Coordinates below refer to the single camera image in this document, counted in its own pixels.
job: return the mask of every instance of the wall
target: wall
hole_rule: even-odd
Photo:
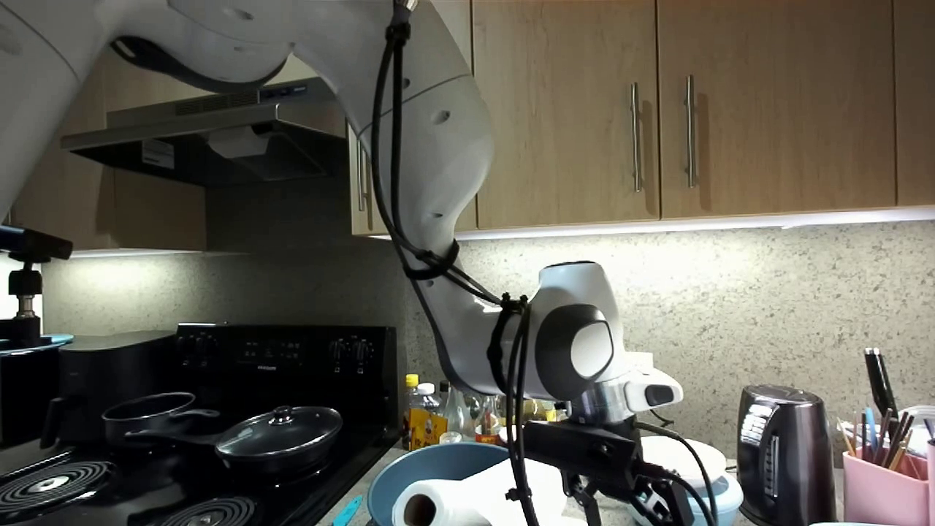
[[[438,378],[430,329],[386,244],[346,241],[337,181],[221,190],[212,254],[69,260],[47,270],[48,330],[114,333],[178,318],[400,329],[402,371]],[[650,351],[687,400],[675,430],[733,450],[744,384],[821,396],[831,418],[869,400],[879,345],[898,405],[935,397],[935,224],[796,231],[465,244],[492,294],[532,294],[541,266],[598,260],[625,342]]]

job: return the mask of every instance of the burner grate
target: burner grate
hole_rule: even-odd
[[[216,497],[187,507],[156,526],[245,526],[254,517],[254,500],[247,497]]]
[[[85,494],[110,473],[110,463],[61,463],[0,487],[0,517],[44,510]]]

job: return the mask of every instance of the gas stovetop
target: gas stovetop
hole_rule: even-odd
[[[13,526],[313,526],[389,450],[345,434],[298,481],[245,481],[205,450],[77,447],[0,481]]]

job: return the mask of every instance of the backsplash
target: backsplash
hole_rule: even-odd
[[[47,266],[47,330],[171,330],[178,318],[337,323],[400,330],[400,371],[438,378],[432,333],[389,244],[351,241],[337,181],[210,197],[210,254],[75,257]],[[675,430],[733,453],[739,390],[789,384],[856,418],[862,349],[879,345],[898,405],[935,397],[935,224],[795,231],[465,244],[492,294],[535,294],[558,260],[598,260],[625,345],[650,351],[687,400]]]

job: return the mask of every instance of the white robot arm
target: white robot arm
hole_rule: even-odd
[[[370,143],[389,22],[411,22],[400,149],[390,134]],[[465,60],[430,4],[409,12],[390,0],[0,0],[0,216],[108,44],[143,67],[153,51],[168,73],[212,88],[262,82],[289,53],[305,63],[367,152],[380,152],[380,167],[397,152],[397,190],[386,175],[375,190],[394,207],[390,231],[415,248],[400,257],[449,384],[497,396],[504,378],[497,351],[524,342],[523,396],[570,400],[573,434],[619,430],[633,412],[681,400],[671,378],[627,362],[614,294],[596,263],[546,266],[535,298],[504,317],[451,282],[456,221],[488,174],[492,140]],[[389,133],[390,107],[380,114]],[[558,466],[548,450],[567,447],[561,443],[561,434],[541,435],[541,457]]]

